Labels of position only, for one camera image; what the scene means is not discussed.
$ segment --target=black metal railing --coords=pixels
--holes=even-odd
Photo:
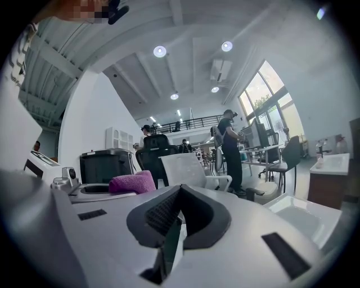
[[[184,130],[190,130],[201,127],[212,127],[218,125],[223,115],[215,115],[209,117],[196,118],[191,120],[185,120],[183,122],[174,122],[161,125],[161,127],[151,127],[151,134],[176,133]]]

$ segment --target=dark shirt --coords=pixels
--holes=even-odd
[[[227,118],[223,118],[220,120],[218,129],[220,130],[221,135],[224,135],[226,128],[231,127],[231,120]],[[237,140],[232,138],[228,133],[224,136],[224,144],[222,146],[222,149],[237,149]]]
[[[191,145],[190,144],[187,144],[187,145],[184,145],[184,144],[181,144],[179,146],[179,152],[180,153],[191,153]]]

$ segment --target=towel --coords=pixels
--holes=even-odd
[[[109,183],[110,193],[135,192],[143,194],[156,190],[150,171],[140,171],[135,175],[114,177]]]

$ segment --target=large window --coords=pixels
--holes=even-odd
[[[265,129],[279,134],[279,144],[289,136],[304,136],[303,126],[293,99],[271,65],[264,61],[239,97],[249,124],[256,119]]]

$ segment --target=white chair backrest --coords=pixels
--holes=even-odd
[[[222,154],[222,151],[221,151],[221,148],[217,148],[216,149],[216,160],[215,160],[215,171],[217,173],[219,173],[221,167],[222,167],[222,164],[223,164],[223,154]]]
[[[187,184],[205,187],[205,172],[194,153],[160,157],[170,186]]]

